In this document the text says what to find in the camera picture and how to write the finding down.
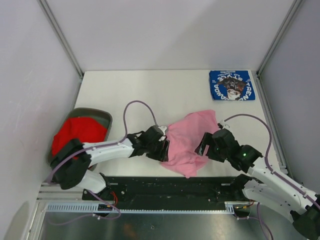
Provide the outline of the pink t shirt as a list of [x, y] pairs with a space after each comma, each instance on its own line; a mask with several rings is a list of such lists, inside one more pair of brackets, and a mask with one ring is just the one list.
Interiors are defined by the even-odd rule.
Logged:
[[168, 126], [168, 161], [162, 167], [181, 174], [187, 179], [196, 177], [197, 171], [209, 161], [208, 157], [195, 153], [205, 133], [219, 130], [216, 112], [212, 109], [187, 114]]

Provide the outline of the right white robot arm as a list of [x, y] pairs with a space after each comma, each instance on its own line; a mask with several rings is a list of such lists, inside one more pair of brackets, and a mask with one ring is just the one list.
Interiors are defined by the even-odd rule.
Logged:
[[303, 237], [320, 237], [320, 195], [267, 165], [262, 153], [250, 145], [240, 145], [229, 130], [206, 132], [195, 153], [217, 162], [228, 161], [243, 172], [236, 178], [242, 183], [230, 188], [235, 200], [254, 200], [289, 220]]

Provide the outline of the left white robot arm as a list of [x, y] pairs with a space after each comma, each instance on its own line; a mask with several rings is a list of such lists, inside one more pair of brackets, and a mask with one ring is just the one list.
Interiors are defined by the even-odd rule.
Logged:
[[146, 131], [128, 134], [120, 141], [82, 143], [77, 138], [72, 139], [52, 158], [49, 164], [52, 172], [47, 182], [59, 184], [62, 190], [79, 187], [105, 200], [111, 193], [107, 178], [102, 173], [92, 172], [90, 167], [137, 156], [166, 162], [170, 145], [167, 130], [167, 126], [153, 125]]

